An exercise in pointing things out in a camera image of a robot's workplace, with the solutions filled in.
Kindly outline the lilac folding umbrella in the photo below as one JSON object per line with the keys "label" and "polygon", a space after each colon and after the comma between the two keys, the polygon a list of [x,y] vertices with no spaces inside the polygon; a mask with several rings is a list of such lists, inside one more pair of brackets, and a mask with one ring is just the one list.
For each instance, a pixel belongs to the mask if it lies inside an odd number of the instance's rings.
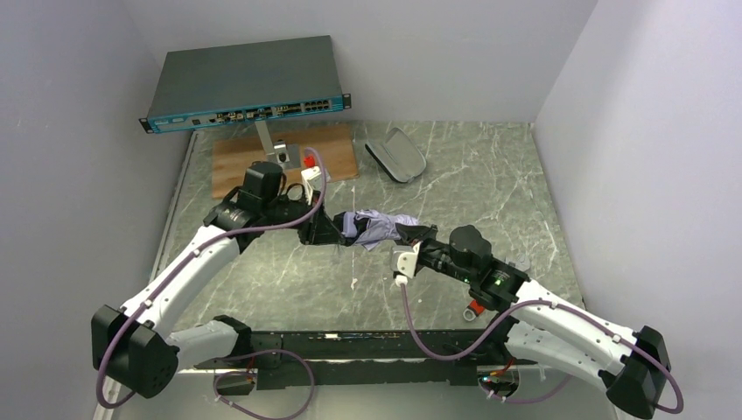
{"label": "lilac folding umbrella", "polygon": [[340,231],[340,243],[344,246],[362,246],[371,250],[384,241],[400,241],[403,235],[398,227],[417,227],[419,219],[407,214],[387,214],[377,210],[346,211],[332,218]]}

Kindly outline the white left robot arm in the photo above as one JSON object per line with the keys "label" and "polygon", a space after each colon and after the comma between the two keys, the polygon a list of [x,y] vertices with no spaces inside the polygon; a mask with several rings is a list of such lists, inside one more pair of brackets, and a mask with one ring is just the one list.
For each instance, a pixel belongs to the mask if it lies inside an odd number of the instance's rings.
{"label": "white left robot arm", "polygon": [[294,229],[307,245],[340,244],[340,231],[324,209],[329,173],[315,150],[313,167],[301,172],[303,193],[290,199],[279,164],[253,163],[206,216],[190,244],[144,289],[119,307],[102,306],[91,320],[97,402],[111,402],[105,383],[113,380],[131,396],[152,398],[173,376],[213,359],[237,360],[254,351],[252,330],[229,316],[176,332],[183,311],[208,283],[248,246],[269,231]]}

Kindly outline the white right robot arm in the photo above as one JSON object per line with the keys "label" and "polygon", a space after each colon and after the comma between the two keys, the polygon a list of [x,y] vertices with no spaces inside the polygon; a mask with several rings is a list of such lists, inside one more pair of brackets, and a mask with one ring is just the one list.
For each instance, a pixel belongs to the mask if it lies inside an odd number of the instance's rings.
{"label": "white right robot arm", "polygon": [[430,269],[468,285],[470,297],[497,314],[469,347],[451,355],[433,352],[412,330],[413,340],[427,356],[462,359],[501,331],[510,355],[589,382],[634,417],[649,419],[657,410],[672,414],[683,410],[683,393],[671,374],[664,338],[654,328],[646,325],[635,331],[567,302],[495,258],[491,243],[473,225],[455,228],[448,242],[437,240],[434,226],[398,224],[395,230],[399,237],[391,263],[402,292],[421,269]]}

